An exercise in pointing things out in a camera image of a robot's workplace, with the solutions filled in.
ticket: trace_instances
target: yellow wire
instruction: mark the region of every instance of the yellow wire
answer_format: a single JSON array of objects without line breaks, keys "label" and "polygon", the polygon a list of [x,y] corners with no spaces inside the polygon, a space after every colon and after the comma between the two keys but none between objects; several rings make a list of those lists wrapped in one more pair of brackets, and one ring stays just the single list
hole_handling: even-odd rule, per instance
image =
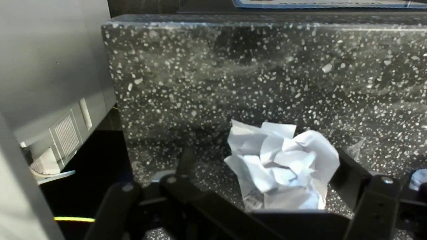
[{"label": "yellow wire", "polygon": [[76,221],[76,223],[94,223],[92,217],[73,217],[73,216],[56,216],[54,221]]}]

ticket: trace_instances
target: crumpled tissue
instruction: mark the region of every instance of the crumpled tissue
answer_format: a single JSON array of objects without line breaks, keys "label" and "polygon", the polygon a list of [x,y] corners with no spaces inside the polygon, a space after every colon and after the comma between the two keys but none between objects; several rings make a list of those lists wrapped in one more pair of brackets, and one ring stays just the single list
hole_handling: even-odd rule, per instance
[{"label": "crumpled tissue", "polygon": [[324,209],[337,152],[321,133],[308,129],[293,137],[294,129],[232,120],[224,161],[237,176],[245,211]]}]

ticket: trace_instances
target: granite countertop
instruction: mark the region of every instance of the granite countertop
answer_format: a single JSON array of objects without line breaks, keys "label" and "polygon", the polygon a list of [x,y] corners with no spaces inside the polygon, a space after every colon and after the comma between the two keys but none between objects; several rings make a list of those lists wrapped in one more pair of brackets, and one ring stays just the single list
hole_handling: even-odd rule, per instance
[{"label": "granite countertop", "polygon": [[[427,16],[121,16],[102,27],[140,183],[192,143],[194,183],[240,205],[229,120],[314,128],[372,172],[425,167]],[[336,193],[326,209],[349,216]]]}]

